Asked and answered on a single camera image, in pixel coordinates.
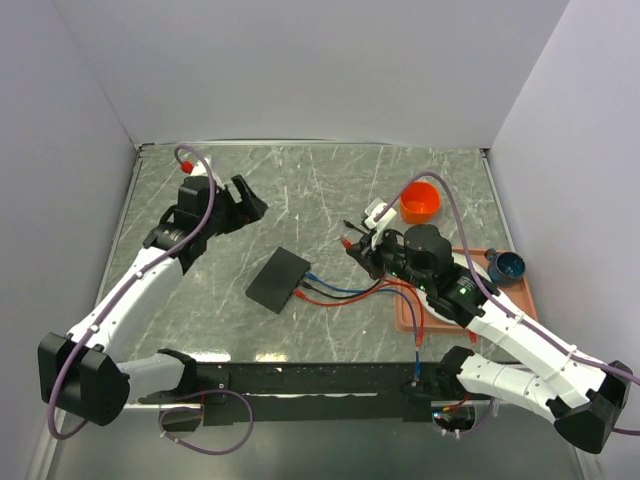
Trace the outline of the black network switch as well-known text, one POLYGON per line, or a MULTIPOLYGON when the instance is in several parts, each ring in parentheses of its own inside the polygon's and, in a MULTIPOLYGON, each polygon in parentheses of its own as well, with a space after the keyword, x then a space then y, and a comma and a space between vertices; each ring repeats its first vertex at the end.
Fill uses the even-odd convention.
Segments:
POLYGON ((309 261, 278 247, 245 290, 245 295, 280 314, 310 269, 309 261))

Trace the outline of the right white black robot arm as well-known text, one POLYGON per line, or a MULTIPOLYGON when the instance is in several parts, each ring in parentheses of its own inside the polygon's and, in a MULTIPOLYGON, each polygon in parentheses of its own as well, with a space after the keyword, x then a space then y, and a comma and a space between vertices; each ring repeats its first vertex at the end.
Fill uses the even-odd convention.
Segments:
POLYGON ((346 253, 373 279, 398 278, 424 293, 430 308, 502 348, 520 368, 489 361, 460 348, 441 361, 437 386, 456 399, 467 391, 529 410, 553 424, 574 447, 599 454, 626 405, 632 371, 581 352, 541 326, 479 276, 471 261, 455 261, 437 227, 405 233, 371 230, 346 253))

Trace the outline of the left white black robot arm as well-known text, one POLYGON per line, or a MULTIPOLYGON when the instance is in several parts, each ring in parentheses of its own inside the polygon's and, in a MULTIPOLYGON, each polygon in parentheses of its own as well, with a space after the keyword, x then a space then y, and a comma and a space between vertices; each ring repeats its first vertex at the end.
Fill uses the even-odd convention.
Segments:
POLYGON ((97 307, 65 335, 47 334, 37 349, 42 400, 99 426, 123 407, 165 392, 190 400, 198 389, 197 362, 172 349, 136 361, 124 358, 127 339, 140 330, 206 251, 210 238, 260 220, 268 208, 235 175, 227 186, 209 188, 207 176, 188 176, 177 201, 143 241, 132 266, 97 307))

